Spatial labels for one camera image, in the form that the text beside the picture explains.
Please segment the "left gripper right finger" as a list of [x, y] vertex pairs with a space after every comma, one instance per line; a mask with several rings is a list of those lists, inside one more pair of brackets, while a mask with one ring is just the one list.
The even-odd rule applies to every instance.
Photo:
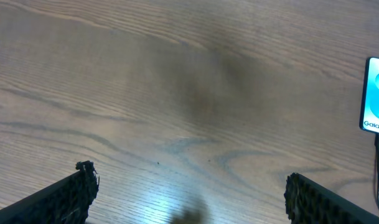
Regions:
[[379, 217], [307, 177], [287, 177], [284, 193], [291, 224], [379, 224]]

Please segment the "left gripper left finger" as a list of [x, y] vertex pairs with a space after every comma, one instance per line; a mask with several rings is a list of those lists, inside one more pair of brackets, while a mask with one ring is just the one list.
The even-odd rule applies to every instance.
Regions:
[[78, 162], [77, 172], [0, 210], [0, 224], [85, 223], [99, 191], [91, 161]]

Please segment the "blue Galaxy smartphone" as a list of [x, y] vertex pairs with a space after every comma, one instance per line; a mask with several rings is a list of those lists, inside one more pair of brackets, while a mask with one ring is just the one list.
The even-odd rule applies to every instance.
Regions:
[[379, 134], [379, 58], [367, 58], [363, 80], [360, 129]]

